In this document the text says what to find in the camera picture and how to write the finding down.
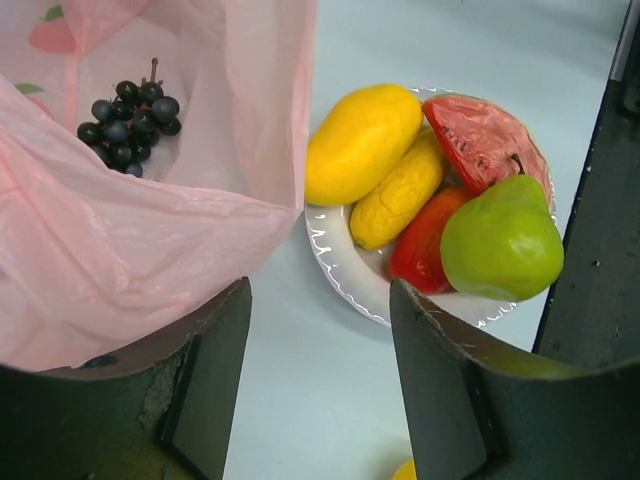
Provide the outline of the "yellow fake pear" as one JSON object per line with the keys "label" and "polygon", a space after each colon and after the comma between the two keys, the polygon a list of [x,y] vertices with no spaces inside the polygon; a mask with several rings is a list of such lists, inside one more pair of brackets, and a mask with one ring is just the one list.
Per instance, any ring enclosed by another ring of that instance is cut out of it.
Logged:
{"label": "yellow fake pear", "polygon": [[417,473],[413,459],[404,462],[393,474],[391,480],[417,480]]}

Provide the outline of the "fake watermelon slice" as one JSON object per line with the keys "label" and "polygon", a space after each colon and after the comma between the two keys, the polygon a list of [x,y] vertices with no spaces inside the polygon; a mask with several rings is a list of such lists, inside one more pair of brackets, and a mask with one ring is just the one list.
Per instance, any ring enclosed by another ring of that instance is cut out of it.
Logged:
{"label": "fake watermelon slice", "polygon": [[467,190],[478,196],[502,180],[524,172],[552,202],[549,166],[528,128],[484,99],[440,94],[423,102],[437,141]]}

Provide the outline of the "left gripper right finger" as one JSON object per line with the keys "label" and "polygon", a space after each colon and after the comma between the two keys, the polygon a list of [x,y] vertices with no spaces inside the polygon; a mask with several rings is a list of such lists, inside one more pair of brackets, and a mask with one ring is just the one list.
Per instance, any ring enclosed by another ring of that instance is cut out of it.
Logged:
{"label": "left gripper right finger", "polygon": [[421,479],[635,479],[639,363],[583,369],[390,287],[396,361]]}

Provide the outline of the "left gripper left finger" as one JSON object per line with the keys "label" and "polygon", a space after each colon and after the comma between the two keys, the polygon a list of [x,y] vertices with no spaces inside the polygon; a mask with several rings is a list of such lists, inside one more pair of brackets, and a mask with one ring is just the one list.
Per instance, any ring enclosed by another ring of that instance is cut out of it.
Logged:
{"label": "left gripper left finger", "polygon": [[78,368],[1,369],[5,479],[219,479],[251,318],[241,279]]}

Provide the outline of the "yellow fake mango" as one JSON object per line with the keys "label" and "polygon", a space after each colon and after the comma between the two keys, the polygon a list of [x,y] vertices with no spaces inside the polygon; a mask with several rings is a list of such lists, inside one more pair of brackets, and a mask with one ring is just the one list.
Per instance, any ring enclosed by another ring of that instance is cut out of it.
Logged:
{"label": "yellow fake mango", "polygon": [[421,102],[403,86],[377,84],[347,94],[309,141],[305,200],[338,206],[361,199],[397,163],[422,122]]}

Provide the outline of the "red orange fake mango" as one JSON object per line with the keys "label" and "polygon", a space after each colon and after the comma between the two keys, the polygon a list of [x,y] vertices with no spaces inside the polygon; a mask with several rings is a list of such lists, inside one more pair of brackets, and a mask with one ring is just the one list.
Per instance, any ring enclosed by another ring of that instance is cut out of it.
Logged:
{"label": "red orange fake mango", "polygon": [[446,187],[434,195],[397,239],[390,276],[426,295],[451,290],[441,261],[441,236],[451,216],[470,199],[462,187]]}

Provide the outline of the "pink plastic bag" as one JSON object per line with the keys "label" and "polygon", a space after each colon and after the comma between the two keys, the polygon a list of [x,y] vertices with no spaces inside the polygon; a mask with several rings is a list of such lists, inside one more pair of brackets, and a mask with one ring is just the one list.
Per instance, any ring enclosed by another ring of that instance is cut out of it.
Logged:
{"label": "pink plastic bag", "polygon": [[[259,268],[304,204],[312,1],[1,5],[1,360],[77,367]],[[142,177],[75,135],[152,59],[180,134]]]}

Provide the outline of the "small green fake fruit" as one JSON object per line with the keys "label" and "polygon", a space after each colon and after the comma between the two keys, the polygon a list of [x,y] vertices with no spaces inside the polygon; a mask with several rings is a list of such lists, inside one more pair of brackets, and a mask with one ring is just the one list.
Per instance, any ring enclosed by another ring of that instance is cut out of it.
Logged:
{"label": "small green fake fruit", "polygon": [[447,221],[440,242],[445,276],[458,292],[518,303],[559,277],[564,246],[540,183],[518,167],[466,202]]}

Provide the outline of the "yellow fake lemon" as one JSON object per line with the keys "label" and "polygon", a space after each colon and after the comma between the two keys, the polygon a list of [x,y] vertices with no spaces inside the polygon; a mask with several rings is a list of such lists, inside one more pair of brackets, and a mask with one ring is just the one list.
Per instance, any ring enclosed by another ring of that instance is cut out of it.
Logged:
{"label": "yellow fake lemon", "polygon": [[395,240],[438,190],[449,169],[434,130],[422,129],[392,170],[353,207],[349,229],[354,243],[376,250]]}

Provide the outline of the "white paper plate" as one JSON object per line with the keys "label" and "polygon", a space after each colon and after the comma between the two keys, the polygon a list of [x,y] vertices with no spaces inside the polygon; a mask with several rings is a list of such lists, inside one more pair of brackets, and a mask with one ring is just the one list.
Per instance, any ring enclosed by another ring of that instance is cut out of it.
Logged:
{"label": "white paper plate", "polygon": [[[421,102],[421,110],[423,102],[433,96],[448,93],[458,94],[448,90],[407,89],[418,97]],[[422,114],[423,122],[417,135],[422,129],[431,128],[423,110]],[[464,188],[471,196],[470,200],[479,196],[474,196],[467,190],[451,163],[448,174],[434,195],[446,187]],[[547,202],[547,204],[555,223],[555,199],[552,182],[551,187],[552,202]],[[357,201],[338,206],[314,205],[306,201],[305,218],[308,237],[318,264],[339,295],[363,316],[386,325],[391,321],[388,299],[389,287],[393,280],[399,279],[390,276],[389,263],[397,239],[407,227],[395,240],[379,249],[365,250],[357,246],[351,237],[349,229],[351,212]],[[502,318],[506,313],[513,310],[517,304],[521,303],[468,295],[456,291],[453,287],[451,290],[440,294],[426,295],[419,293],[435,301],[442,309],[476,326],[482,326],[490,321]]]}

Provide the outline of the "black fake grapes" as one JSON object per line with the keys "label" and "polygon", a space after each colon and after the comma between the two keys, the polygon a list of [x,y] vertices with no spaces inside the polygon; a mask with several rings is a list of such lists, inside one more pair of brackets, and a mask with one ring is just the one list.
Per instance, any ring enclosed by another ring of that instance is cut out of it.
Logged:
{"label": "black fake grapes", "polygon": [[165,93],[158,65],[154,57],[149,75],[138,83],[118,82],[115,97],[94,101],[92,119],[76,128],[76,138],[110,170],[141,178],[160,140],[181,133],[181,104]]}

